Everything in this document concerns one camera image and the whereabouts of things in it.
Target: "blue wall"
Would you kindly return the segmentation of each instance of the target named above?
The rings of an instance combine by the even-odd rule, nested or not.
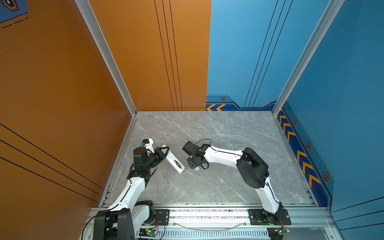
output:
[[[383,238],[383,43],[384,1],[346,0],[288,98],[333,176],[346,240]]]
[[[228,95],[240,107],[275,101],[327,4],[212,0],[207,95]]]
[[[0,23],[27,13],[26,0],[17,0],[16,3],[19,10],[14,12],[12,12],[2,3],[0,3]]]

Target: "black line stripe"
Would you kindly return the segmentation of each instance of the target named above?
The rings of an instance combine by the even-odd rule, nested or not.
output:
[[[379,199],[382,199],[382,198],[384,198],[384,197],[379,197],[379,198],[372,199],[372,200],[369,200],[369,201],[366,201],[366,202],[362,202],[362,203],[355,204],[355,205],[352,205],[352,206],[349,206],[349,207],[345,207],[345,208],[343,208],[343,209],[339,209],[339,210],[333,211],[333,212],[331,212],[331,213],[334,213],[334,212],[337,212],[337,211],[341,211],[341,210],[344,210],[344,209],[348,209],[348,208],[350,208],[350,207],[355,207],[355,206],[358,206],[358,205],[361,205],[361,204],[366,204],[366,203],[368,203],[368,202],[373,202],[373,201],[376,201],[376,200],[379,200]]]
[[[207,103],[216,103],[216,104],[223,104],[223,102],[207,102]],[[238,108],[240,108],[240,109],[244,109],[244,108],[242,108],[242,107],[240,107],[239,105],[237,105],[237,103],[235,103],[235,102],[224,102],[224,103],[234,103]],[[265,107],[267,107],[268,105],[271,105],[272,103],[276,103],[276,102],[270,102],[270,103],[268,103],[267,105],[265,105],[264,107],[261,107],[261,108],[265,108]]]
[[[13,18],[7,19],[7,20],[5,20],[5,21],[2,21],[2,22],[0,22],[0,23],[3,23],[3,22],[6,22],[6,21],[9,21],[9,20],[11,20],[11,19],[14,19],[14,18],[17,18],[17,17],[20,17],[20,16],[23,16],[23,15],[25,15],[25,14],[27,14],[27,13],[23,13],[23,14],[21,14],[21,15],[19,15],[19,16],[16,16],[16,17],[13,17]]]
[[[171,99],[171,101],[172,101],[172,108],[173,108],[173,110],[175,110],[175,107],[173,106],[172,91],[171,91],[171,89],[170,89],[170,82],[169,82],[169,75],[168,75],[168,68],[167,68],[167,61],[166,61],[166,54],[165,54],[165,52],[164,52],[164,45],[163,45],[163,38],[161,37],[159,15],[157,14],[156,0],[153,0],[153,2],[155,3],[155,10],[156,10],[156,16],[157,16],[157,23],[159,24],[159,32],[160,32],[161,46],[163,47],[164,62],[166,63],[166,71],[167,71],[167,77],[168,77],[170,99]]]
[[[342,230],[348,230],[348,229],[354,229],[354,228],[360,228],[360,227],[370,227],[370,226],[376,226],[376,225],[382,225],[382,224],[384,224],[384,222],[382,222],[382,223],[376,223],[376,224],[371,224],[371,225],[365,225],[365,226],[359,226],[359,227],[350,227],[350,228],[340,229],[340,231],[342,231]]]
[[[70,178],[70,177],[66,176],[65,174],[63,174],[63,173],[61,173],[61,172],[57,171],[56,169],[53,169],[52,167],[50,167],[50,166],[46,165],[45,163],[43,163],[43,162],[40,162],[40,161],[39,161],[39,160],[37,160],[36,158],[34,158],[34,157],[32,157],[32,156],[30,156],[30,155],[26,154],[25,152],[23,152],[23,151],[21,151],[21,150],[19,150],[19,149],[15,148],[15,147],[14,147],[14,146],[12,146],[11,144],[9,144],[9,143],[7,143],[7,142],[5,142],[5,141],[1,140],[1,139],[0,139],[0,142],[2,142],[2,143],[5,143],[6,145],[8,145],[8,146],[12,147],[13,149],[16,149],[17,151],[21,152],[22,154],[24,154],[24,155],[26,155],[26,156],[28,156],[28,157],[32,158],[33,160],[35,160],[35,161],[37,161],[37,162],[39,162],[39,163],[43,164],[44,166],[46,166],[46,167],[48,167],[48,168],[50,168],[50,169],[54,170],[55,172],[57,172],[57,173],[59,173],[59,174],[63,175],[64,177],[66,177],[66,178],[68,178],[68,179],[71,179],[71,180],[72,180],[72,181],[74,181],[75,183],[78,183],[78,184],[80,184],[81,186],[85,187],[86,189],[89,189],[89,190],[91,190],[92,192],[94,192],[94,193],[96,193],[96,194],[98,194],[98,195],[100,195],[100,196],[101,196],[101,194],[99,194],[99,193],[95,192],[94,190],[92,190],[92,189],[90,189],[90,188],[88,188],[88,187],[86,187],[86,186],[82,185],[81,183],[79,183],[79,182],[77,182],[77,181],[73,180],[72,178]]]
[[[292,3],[293,3],[293,0],[291,1],[291,5],[289,6],[289,9],[288,9],[287,15],[285,16],[285,19],[284,19],[283,25],[282,25],[282,27],[281,27],[281,29],[280,29],[280,33],[279,33],[279,36],[277,37],[277,40],[276,40],[276,44],[275,44],[275,46],[273,47],[273,51],[272,51],[272,54],[271,54],[271,58],[269,59],[268,65],[267,65],[267,67],[266,67],[266,69],[265,69],[265,72],[264,72],[264,75],[263,75],[263,78],[262,78],[262,82],[260,83],[259,89],[257,90],[257,94],[256,94],[256,97],[255,97],[255,100],[253,101],[252,107],[253,107],[253,105],[255,104],[255,101],[256,101],[257,95],[259,95],[259,91],[260,91],[260,88],[262,87],[262,84],[263,84],[263,80],[264,80],[264,77],[265,77],[266,71],[268,70],[268,67],[269,67],[269,63],[271,62],[271,59],[272,59],[273,53],[275,52],[275,48],[276,48],[277,42],[279,41],[279,38],[280,38],[280,34],[281,34],[281,32],[282,32],[282,30],[283,30],[283,27],[284,27],[284,24],[285,24],[285,20],[287,20],[287,17],[288,17],[288,13],[289,13],[289,10],[291,10],[291,6],[292,6]]]
[[[255,72],[253,73],[253,77],[252,77],[251,84],[249,85],[249,90],[248,90],[248,93],[247,93],[247,97],[245,98],[244,107],[245,107],[245,104],[247,103],[249,92],[251,91],[251,87],[252,87],[253,79],[255,77],[256,69],[257,69],[257,66],[259,65],[260,57],[262,56],[262,52],[263,52],[264,44],[265,44],[265,41],[266,41],[266,37],[268,36],[269,28],[271,27],[272,19],[273,19],[273,16],[275,15],[275,11],[276,11],[276,7],[277,7],[277,3],[278,2],[279,2],[279,0],[276,1],[275,9],[273,10],[271,21],[269,22],[269,26],[268,26],[268,30],[267,30],[265,38],[264,38],[262,50],[260,51],[259,59],[257,60],[257,64],[256,64],[256,68],[255,68]]]
[[[12,24],[10,24],[10,25],[7,25],[7,26],[5,26],[5,27],[3,27],[3,28],[1,28],[1,29],[4,29],[4,28],[6,28],[6,27],[9,27],[9,26],[12,26]]]
[[[171,22],[172,22],[173,43],[175,44],[175,56],[176,56],[176,68],[177,68],[177,80],[178,80],[178,82],[179,82],[179,91],[180,91],[180,104],[181,104],[181,110],[183,110],[183,101],[182,101],[182,98],[181,98],[181,87],[180,87],[180,77],[179,77],[179,65],[177,64],[175,30],[174,30],[174,28],[173,28],[172,8],[171,8],[171,5],[170,5],[170,0],[169,0],[169,9],[170,9],[170,19],[171,19]]]
[[[164,1],[161,0],[161,2],[162,2],[162,4],[163,4],[164,22],[165,22],[165,24],[166,24],[167,41],[168,41],[168,50],[169,50],[169,59],[170,59],[170,67],[171,67],[171,70],[172,70],[173,87],[175,88],[176,106],[177,106],[177,110],[179,110],[179,103],[178,103],[178,101],[177,101],[177,93],[176,93],[175,75],[173,74],[172,55],[170,54],[169,37],[168,37],[168,28],[167,28],[167,20],[166,20],[166,11],[164,10]]]
[[[264,63],[265,63],[266,57],[267,57],[268,52],[269,52],[269,48],[271,47],[272,40],[273,40],[273,36],[275,35],[277,25],[279,25],[280,17],[281,17],[281,14],[283,13],[283,9],[284,9],[285,2],[286,2],[286,1],[287,1],[287,0],[284,0],[284,4],[283,4],[283,7],[281,8],[281,12],[280,12],[279,18],[277,19],[276,27],[275,27],[275,30],[273,31],[273,34],[272,34],[272,37],[271,37],[271,41],[269,42],[268,50],[266,51],[265,58],[264,58],[264,61],[263,61],[263,65],[262,65],[262,67],[261,67],[261,69],[260,69],[259,76],[257,77],[257,81],[256,81],[256,84],[255,84],[255,88],[253,89],[252,96],[251,96],[251,99],[249,100],[248,107],[251,105],[251,101],[252,101],[253,94],[255,93],[255,90],[256,90],[256,87],[257,87],[257,83],[259,82],[259,78],[260,78],[260,75],[261,75],[261,73],[262,73],[262,70],[263,70],[263,67],[264,67]]]
[[[384,212],[384,210],[377,211],[377,212],[371,212],[371,213],[369,213],[369,214],[362,214],[362,215],[358,215],[358,216],[354,216],[354,217],[348,217],[348,218],[344,218],[344,219],[340,219],[340,220],[335,220],[335,222],[343,221],[343,220],[347,220],[347,219],[351,219],[351,218],[355,218],[355,217],[361,217],[361,216],[366,216],[366,215],[376,214],[376,213],[379,213],[379,212]]]
[[[22,166],[20,166],[20,165],[14,163],[14,162],[11,162],[11,161],[9,161],[9,160],[7,160],[7,159],[1,157],[1,156],[0,156],[0,158],[3,159],[3,160],[5,160],[5,161],[7,161],[7,162],[9,162],[9,163],[12,163],[12,164],[15,165],[15,166],[18,166],[18,167],[20,167],[20,168],[22,168],[22,169],[24,169],[24,170],[27,170],[28,172],[31,172],[31,173],[33,173],[33,174],[39,176],[39,177],[42,177],[42,178],[44,178],[44,179],[46,179],[46,180],[48,180],[48,181],[50,181],[50,182],[53,182],[53,183],[55,183],[55,184],[57,184],[57,185],[59,185],[59,186],[62,186],[62,187],[64,187],[65,189],[68,189],[68,190],[70,190],[70,191],[72,191],[72,192],[74,192],[74,193],[77,193],[77,194],[79,194],[79,195],[81,195],[81,196],[83,196],[83,197],[88,198],[89,200],[92,200],[92,201],[98,203],[98,201],[95,201],[95,200],[93,200],[93,199],[91,199],[91,198],[89,198],[89,197],[87,197],[87,196],[84,196],[84,195],[81,194],[81,193],[78,193],[78,192],[76,192],[76,191],[74,191],[74,190],[72,190],[72,189],[69,189],[69,188],[67,188],[67,187],[65,187],[65,186],[63,186],[63,185],[61,185],[61,184],[59,184],[59,183],[57,183],[57,182],[54,182],[54,181],[52,181],[52,180],[50,180],[50,179],[48,179],[48,178],[46,178],[46,177],[43,177],[43,176],[41,176],[41,175],[39,175],[39,174],[37,174],[37,173],[35,173],[35,172],[32,172],[31,170],[28,170],[28,169],[26,169],[25,167],[22,167]]]
[[[82,176],[83,178],[87,179],[88,181],[92,182],[91,180],[89,180],[87,177],[85,177],[84,175],[80,174],[79,172],[77,172],[76,170],[74,170],[73,168],[71,168],[70,166],[66,165],[65,163],[59,161],[57,158],[53,157],[51,154],[47,153],[46,151],[42,150],[41,148],[39,148],[38,146],[36,146],[35,144],[31,143],[30,141],[26,140],[25,138],[23,138],[22,136],[20,136],[19,134],[15,133],[14,131],[12,131],[11,129],[7,128],[6,126],[4,126],[3,124],[0,123],[1,126],[5,127],[6,129],[8,129],[9,131],[11,131],[12,133],[16,134],[18,137],[22,138],[24,141],[26,141],[27,143],[31,144],[32,146],[36,147],[37,149],[39,149],[40,151],[42,151],[43,153],[47,154],[48,156],[52,157],[53,159],[55,159],[56,161],[58,161],[59,163],[63,164],[64,166],[66,166],[67,168],[71,169],[72,171],[74,171],[75,173],[79,174],[80,176]]]

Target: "white rectangular object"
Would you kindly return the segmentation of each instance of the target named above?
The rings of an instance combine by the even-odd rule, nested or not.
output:
[[[178,173],[182,173],[185,169],[184,165],[173,155],[171,151],[168,151],[168,154],[166,156],[166,160],[176,169]]]

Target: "orange wall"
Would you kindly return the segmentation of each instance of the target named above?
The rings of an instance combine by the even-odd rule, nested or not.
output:
[[[210,0],[90,0],[138,111],[205,110]]]
[[[0,39],[2,238],[77,239],[131,116],[75,1],[28,1]]]

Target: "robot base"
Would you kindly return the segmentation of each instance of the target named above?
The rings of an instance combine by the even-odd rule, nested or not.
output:
[[[265,221],[265,215],[263,213],[263,209],[249,209],[249,220],[251,221],[251,225],[269,225],[267,221]],[[291,225],[291,219],[289,218],[288,211],[283,209],[283,218],[284,225]]]

